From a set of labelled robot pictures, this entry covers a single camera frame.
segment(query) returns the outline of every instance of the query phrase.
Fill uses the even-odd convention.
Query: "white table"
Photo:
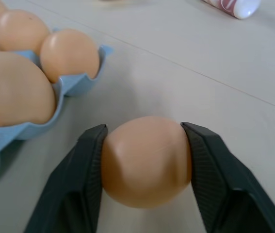
[[[275,2],[235,20],[198,0],[102,8],[90,0],[5,0],[50,27],[81,30],[115,53],[88,95],[67,98],[57,125],[3,152],[0,233],[21,233],[49,174],[84,130],[141,116],[219,133],[275,203]],[[103,193],[98,233],[205,232],[191,187],[153,210]]]

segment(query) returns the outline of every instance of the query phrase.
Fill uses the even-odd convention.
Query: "white bottle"
[[[243,19],[251,16],[260,6],[261,0],[203,0],[214,7]]]

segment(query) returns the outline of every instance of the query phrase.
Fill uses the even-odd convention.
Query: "egg tray compartment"
[[[14,140],[31,139],[48,131],[51,127],[53,127],[62,109],[64,96],[76,97],[88,92],[100,79],[100,76],[104,69],[106,58],[112,52],[113,49],[109,46],[101,45],[99,47],[98,53],[100,59],[100,67],[97,76],[94,79],[90,79],[86,73],[77,75],[62,75],[59,77],[57,83],[52,84],[52,88],[56,97],[57,107],[53,114],[53,117],[47,123],[38,125],[26,122],[9,127],[0,127],[0,151]],[[41,68],[39,57],[33,51],[14,51],[14,53],[30,59],[33,63]]]

